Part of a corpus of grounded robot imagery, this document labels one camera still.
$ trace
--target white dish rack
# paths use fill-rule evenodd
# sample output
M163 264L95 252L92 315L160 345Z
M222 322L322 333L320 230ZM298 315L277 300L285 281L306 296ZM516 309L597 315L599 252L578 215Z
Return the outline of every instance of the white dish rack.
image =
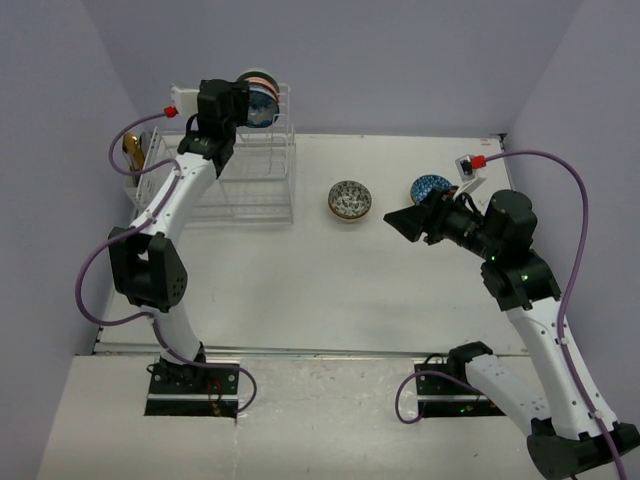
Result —
M294 170L296 162L295 129L290 122L290 89L280 87L280 113L267 128L237 129L236 145L222 175L209 188L190 220L223 223L293 223ZM145 168L175 157L184 131L156 128L151 135ZM127 177L124 189L142 210L154 198L170 166L161 167L140 178L135 186Z

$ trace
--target white table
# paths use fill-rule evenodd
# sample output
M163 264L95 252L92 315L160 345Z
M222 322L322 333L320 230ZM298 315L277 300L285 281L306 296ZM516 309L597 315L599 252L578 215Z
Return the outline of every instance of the white table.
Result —
M454 160L500 151L497 139L297 136L295 222L185 229L178 244L189 272L184 298L206 346L363 351L448 351L482 340L497 353L526 354L480 277L481 260L451 242L407 242L382 221L410 205L409 187L434 173L457 183ZM480 208L509 188L502 161L485 169ZM358 180L372 211L345 223L327 208L337 181ZM107 318L132 312L115 295ZM147 322L108 328L97 351L156 350Z
M393 413L410 359L253 359L255 403L230 419L143 416L149 356L77 357L39 480L540 480L525 438L504 417ZM527 357L505 365L541 391ZM246 398L249 382L240 377ZM415 383L402 397L416 412ZM579 475L613 480L611 465Z

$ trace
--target wall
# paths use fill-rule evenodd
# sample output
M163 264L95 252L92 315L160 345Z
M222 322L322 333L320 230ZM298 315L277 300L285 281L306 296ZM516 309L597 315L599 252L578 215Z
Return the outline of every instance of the wall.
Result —
M640 3L588 0L507 137L509 149L540 148L570 161L591 203L582 274L569 308L574 335L602 392L623 421L640 425ZM571 269L581 204L572 178L545 160L511 161L531 195L536 246L562 286ZM626 460L640 475L640 453Z
M106 149L137 113L79 1L2 2L0 45L0 478L19 480L35 477L71 359L95 337L73 284L130 215Z
M140 112L265 66L298 131L401 135L507 131L581 3L84 1Z

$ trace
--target red connector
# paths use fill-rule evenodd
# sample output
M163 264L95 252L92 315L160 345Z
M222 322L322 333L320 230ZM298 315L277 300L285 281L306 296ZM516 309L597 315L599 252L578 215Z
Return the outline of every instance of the red connector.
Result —
M471 168L477 170L487 166L487 161L484 159L484 155L477 155L471 159Z
M167 118L173 118L178 114L178 109L172 105L164 109L164 114Z

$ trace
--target wire rack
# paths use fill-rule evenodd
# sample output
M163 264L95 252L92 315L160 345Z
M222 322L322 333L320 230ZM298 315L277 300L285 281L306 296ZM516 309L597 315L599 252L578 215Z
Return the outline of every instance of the wire rack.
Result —
M290 89L280 86L280 113L274 123L261 129L237 129L234 155L222 175L209 188L191 215L191 220L207 222L293 222L295 129L290 122ZM151 135L145 167L175 157L184 131L155 129ZM170 173L159 168L140 179L133 193L125 183L129 198L138 209L146 208Z

